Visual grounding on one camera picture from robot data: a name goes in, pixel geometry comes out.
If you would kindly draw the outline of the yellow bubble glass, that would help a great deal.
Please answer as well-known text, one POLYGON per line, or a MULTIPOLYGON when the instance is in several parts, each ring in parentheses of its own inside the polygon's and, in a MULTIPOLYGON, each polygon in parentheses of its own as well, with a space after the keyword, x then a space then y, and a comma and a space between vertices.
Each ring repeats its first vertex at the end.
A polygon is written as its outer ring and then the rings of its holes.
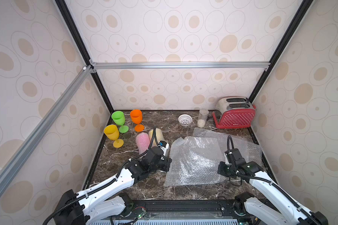
POLYGON ((151 129, 149 135, 149 148, 153 146, 159 146, 161 142, 164 142, 162 130, 159 128, 151 129))

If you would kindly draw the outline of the clear bubble wrap sheet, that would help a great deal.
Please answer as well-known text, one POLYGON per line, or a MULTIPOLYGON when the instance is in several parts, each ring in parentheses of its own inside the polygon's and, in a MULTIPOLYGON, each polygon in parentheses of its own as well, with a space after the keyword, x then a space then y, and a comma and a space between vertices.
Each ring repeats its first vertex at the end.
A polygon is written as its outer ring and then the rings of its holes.
POLYGON ((166 187, 216 184, 225 180, 217 173, 224 153, 215 138, 180 137, 173 142, 169 157, 172 162, 166 174, 166 187))
MULTIPOLYGON (((227 137, 228 134, 218 133, 214 131, 210 131, 203 128, 195 128, 193 132, 194 137, 206 137, 206 138, 215 138, 219 145, 219 148, 222 153, 227 151, 227 137)), ((262 162, 262 148, 253 143, 249 142, 245 138, 232 136, 234 148, 239 149, 242 157, 246 160, 246 162, 256 162, 259 166, 264 167, 262 162)))

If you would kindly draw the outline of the orange bubble glass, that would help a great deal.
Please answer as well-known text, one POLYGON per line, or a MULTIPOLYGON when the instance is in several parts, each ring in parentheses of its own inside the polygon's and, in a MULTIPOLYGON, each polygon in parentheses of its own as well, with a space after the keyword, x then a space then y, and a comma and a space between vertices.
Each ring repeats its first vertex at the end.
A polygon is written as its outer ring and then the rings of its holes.
POLYGON ((142 125, 142 112, 139 109, 134 109, 130 112, 130 117, 132 122, 136 125, 134 130, 136 132, 142 132, 144 130, 144 125, 142 125))

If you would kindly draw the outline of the beige bubble glass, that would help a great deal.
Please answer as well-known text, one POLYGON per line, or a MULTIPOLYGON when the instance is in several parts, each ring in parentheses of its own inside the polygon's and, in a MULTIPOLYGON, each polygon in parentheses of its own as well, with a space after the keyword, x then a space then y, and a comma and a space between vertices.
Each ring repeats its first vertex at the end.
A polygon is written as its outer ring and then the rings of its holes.
POLYGON ((124 141, 119 138, 119 130, 116 125, 106 126, 103 132, 108 139, 113 141, 113 146, 115 148, 120 148, 123 146, 124 141))

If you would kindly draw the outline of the green wine glass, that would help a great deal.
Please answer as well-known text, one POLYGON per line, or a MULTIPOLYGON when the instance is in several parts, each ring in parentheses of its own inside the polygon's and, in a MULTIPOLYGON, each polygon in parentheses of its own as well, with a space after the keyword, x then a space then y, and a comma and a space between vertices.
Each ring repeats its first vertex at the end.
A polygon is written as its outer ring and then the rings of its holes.
POLYGON ((120 133, 126 133, 129 131, 129 127, 125 125, 125 115, 122 111, 115 111, 111 114, 113 122, 119 126, 120 133))

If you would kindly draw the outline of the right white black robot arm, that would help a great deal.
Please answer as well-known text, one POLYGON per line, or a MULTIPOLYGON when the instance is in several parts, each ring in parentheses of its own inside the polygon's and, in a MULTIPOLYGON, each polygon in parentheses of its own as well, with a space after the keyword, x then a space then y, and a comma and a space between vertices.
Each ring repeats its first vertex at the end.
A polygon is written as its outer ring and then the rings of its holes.
POLYGON ((285 192, 256 162, 246 162, 238 149, 225 152, 228 163, 220 162, 217 173, 240 178, 259 190, 275 209, 249 192, 237 195, 233 209, 238 216, 251 214, 267 225, 327 225, 321 212, 313 212, 285 192))

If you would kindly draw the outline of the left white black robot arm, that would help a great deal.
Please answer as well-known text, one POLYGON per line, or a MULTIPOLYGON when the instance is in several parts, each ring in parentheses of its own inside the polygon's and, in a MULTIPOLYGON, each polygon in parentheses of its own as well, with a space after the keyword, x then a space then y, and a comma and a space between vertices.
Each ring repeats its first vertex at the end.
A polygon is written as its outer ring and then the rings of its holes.
POLYGON ((129 214, 131 199, 115 194, 146 179, 151 173, 168 172, 172 162, 166 155, 168 149, 169 144, 161 141, 124 162, 117 174, 105 181, 77 193, 73 190, 65 192, 43 224, 53 220, 57 225, 90 225, 106 217, 129 214))

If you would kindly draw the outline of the pink bubble wrapped glass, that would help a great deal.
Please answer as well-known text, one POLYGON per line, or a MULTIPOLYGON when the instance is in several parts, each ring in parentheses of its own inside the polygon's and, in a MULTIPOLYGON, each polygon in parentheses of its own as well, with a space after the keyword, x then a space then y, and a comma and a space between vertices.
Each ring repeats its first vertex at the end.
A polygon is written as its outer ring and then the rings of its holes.
POLYGON ((143 154, 149 147, 150 139, 147 133, 141 132, 136 136, 136 145, 139 150, 139 154, 143 154))

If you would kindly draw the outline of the white sink strainer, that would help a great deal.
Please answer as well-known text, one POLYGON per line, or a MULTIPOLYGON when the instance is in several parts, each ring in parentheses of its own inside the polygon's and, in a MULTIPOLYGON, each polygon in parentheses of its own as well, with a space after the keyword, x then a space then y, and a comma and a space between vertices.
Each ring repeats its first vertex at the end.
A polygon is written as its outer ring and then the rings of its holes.
POLYGON ((184 127, 187 127, 189 125, 192 124, 193 122, 193 119, 190 115, 188 114, 181 114, 179 117, 178 117, 178 122, 180 125, 184 126, 184 127))

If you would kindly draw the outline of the red toaster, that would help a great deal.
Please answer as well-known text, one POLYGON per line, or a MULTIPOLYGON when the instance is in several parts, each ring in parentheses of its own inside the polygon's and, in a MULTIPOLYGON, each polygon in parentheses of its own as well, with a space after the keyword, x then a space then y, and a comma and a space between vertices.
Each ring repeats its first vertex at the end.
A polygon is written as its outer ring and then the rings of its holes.
POLYGON ((212 113, 218 129, 248 128, 255 117, 256 106, 248 98, 233 96, 220 99, 212 113))

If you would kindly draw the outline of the clear jar with powder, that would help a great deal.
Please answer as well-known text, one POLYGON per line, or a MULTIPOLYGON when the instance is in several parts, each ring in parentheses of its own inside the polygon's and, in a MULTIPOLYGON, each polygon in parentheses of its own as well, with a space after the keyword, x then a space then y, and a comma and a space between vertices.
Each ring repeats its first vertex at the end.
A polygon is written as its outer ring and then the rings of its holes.
POLYGON ((204 128, 207 118, 209 115, 209 110, 207 109, 200 109, 199 110, 199 116, 198 116, 198 120, 197 120, 197 127, 199 128, 204 128))

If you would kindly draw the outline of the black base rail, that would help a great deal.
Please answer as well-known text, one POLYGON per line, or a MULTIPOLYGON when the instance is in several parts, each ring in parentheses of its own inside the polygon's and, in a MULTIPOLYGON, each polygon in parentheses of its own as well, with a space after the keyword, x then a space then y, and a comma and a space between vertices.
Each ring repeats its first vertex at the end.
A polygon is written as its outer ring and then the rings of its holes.
POLYGON ((218 212, 222 216, 234 218, 254 216, 268 225, 301 225, 307 216, 301 213, 302 206, 291 202, 271 201, 272 206, 262 202, 249 193, 243 193, 234 200, 148 200, 132 201, 126 195, 97 204, 93 208, 83 203, 74 203, 54 216, 57 225, 89 225, 111 216, 133 219, 141 217, 140 211, 158 213, 198 213, 218 212))

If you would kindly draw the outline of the horizontal aluminium rail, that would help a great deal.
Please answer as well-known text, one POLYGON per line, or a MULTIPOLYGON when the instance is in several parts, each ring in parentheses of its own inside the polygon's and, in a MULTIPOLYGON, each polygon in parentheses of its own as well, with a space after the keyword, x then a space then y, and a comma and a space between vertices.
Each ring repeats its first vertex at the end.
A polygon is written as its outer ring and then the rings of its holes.
POLYGON ((99 63, 92 67, 98 69, 199 69, 199 68, 268 68, 270 62, 131 62, 99 63))

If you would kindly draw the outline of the left diagonal aluminium rail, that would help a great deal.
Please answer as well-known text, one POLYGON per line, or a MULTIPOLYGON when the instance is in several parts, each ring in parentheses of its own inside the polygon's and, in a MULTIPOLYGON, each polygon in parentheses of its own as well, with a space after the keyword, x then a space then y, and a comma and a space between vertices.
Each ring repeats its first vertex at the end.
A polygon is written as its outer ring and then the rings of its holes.
POLYGON ((77 90, 87 76, 91 73, 93 66, 87 65, 73 80, 70 86, 60 96, 60 98, 54 103, 49 112, 41 120, 41 122, 35 127, 28 138, 23 142, 18 151, 11 157, 9 162, 0 171, 0 198, 8 188, 9 184, 13 181, 20 169, 23 167, 27 159, 37 148, 40 141, 45 134, 51 128, 52 124, 58 118, 68 102, 75 95, 77 90))

